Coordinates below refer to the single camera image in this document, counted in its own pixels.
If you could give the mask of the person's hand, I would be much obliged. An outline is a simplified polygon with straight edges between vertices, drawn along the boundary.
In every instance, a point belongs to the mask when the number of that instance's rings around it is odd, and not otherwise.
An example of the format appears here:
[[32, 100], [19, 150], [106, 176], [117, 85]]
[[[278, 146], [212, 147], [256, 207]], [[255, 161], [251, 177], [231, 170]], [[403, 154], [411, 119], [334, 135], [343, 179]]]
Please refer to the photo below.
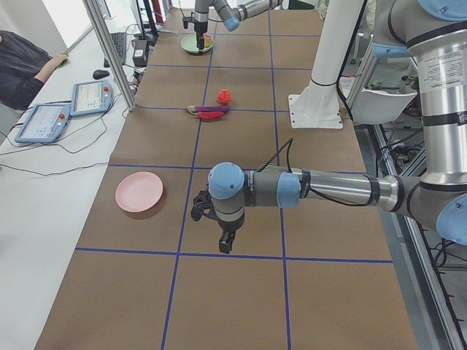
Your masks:
[[56, 67], [61, 67], [69, 62], [69, 55], [62, 52], [53, 57], [53, 62]]

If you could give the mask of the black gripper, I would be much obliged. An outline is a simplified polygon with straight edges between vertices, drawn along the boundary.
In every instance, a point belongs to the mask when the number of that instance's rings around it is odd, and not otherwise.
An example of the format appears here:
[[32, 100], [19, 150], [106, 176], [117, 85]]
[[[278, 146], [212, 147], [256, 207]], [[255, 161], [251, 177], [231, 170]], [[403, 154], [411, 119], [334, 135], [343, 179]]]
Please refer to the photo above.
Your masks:
[[242, 218], [230, 222], [219, 219], [217, 223], [223, 230], [218, 241], [219, 251], [223, 254], [230, 254], [233, 249], [236, 231], [242, 227]]
[[208, 22], [199, 22], [196, 21], [194, 23], [194, 30], [196, 32], [196, 44], [198, 50], [204, 50], [205, 48], [205, 38], [204, 38], [204, 33], [208, 31]]

